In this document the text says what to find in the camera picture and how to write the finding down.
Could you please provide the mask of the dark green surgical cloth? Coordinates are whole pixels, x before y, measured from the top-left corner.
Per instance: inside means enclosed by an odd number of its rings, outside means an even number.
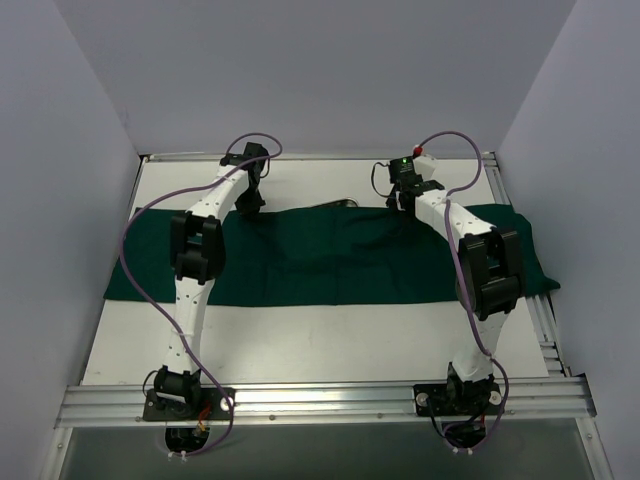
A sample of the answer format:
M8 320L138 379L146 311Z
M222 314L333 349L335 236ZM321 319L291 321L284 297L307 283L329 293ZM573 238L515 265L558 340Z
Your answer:
M511 206L467 207L521 236L526 296L560 288L536 256L531 224ZM154 209L130 228L125 260L158 303L175 301L170 220ZM299 208L223 223L226 264L208 305L288 307L456 301L447 241L429 226L386 208Z

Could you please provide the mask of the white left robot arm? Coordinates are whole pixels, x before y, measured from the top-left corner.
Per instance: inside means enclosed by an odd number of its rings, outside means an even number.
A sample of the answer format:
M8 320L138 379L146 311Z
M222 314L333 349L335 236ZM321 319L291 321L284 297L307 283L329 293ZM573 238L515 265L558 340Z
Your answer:
M222 224L232 209L248 215L265 205L258 186L267 156L267 149L254 142L240 154L226 154L215 178L219 185L171 219L176 325L153 390L179 419L194 417L202 405L201 368L191 356L199 352L209 294L226 263Z

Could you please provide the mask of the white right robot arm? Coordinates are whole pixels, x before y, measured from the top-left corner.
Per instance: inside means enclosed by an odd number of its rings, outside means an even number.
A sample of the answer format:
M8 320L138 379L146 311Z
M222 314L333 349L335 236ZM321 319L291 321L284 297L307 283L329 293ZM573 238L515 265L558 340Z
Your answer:
M512 310L525 293L521 241L514 230L500 229L454 202L432 178L436 161L413 154L387 164L392 185L387 205L429 226L452 248L456 295L468 315L471 338L448 367L444 400L464 413L479 400L490 402L495 351Z

